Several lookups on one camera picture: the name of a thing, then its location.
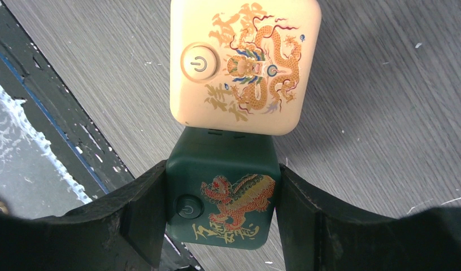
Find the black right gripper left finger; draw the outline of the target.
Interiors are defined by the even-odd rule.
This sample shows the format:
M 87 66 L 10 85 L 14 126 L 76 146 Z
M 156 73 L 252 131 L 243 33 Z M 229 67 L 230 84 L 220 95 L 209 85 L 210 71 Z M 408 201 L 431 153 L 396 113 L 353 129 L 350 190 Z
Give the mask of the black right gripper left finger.
M 158 270 L 165 167 L 60 217 L 0 213 L 0 270 Z

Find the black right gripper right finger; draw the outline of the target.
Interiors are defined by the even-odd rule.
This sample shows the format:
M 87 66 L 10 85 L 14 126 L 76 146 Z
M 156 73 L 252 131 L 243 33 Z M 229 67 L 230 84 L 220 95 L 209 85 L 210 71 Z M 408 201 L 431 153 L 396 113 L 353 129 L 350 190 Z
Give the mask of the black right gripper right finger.
M 461 270 L 461 207 L 390 218 L 281 165 L 276 216 L 286 270 Z

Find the dark green cube adapter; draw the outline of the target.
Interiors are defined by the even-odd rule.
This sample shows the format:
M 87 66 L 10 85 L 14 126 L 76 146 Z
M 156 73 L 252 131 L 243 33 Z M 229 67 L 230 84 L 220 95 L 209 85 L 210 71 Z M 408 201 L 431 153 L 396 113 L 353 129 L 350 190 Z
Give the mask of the dark green cube adapter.
M 244 250 L 266 243 L 281 182 L 270 135 L 187 127 L 165 173 L 173 239 Z

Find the orange cube adapter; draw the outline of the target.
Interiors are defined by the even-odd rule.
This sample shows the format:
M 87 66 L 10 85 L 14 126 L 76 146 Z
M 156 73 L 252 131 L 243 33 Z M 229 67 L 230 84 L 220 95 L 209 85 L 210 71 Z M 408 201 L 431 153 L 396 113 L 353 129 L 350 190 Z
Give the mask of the orange cube adapter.
M 281 136 L 298 124 L 318 1 L 172 1 L 169 107 L 182 125 Z

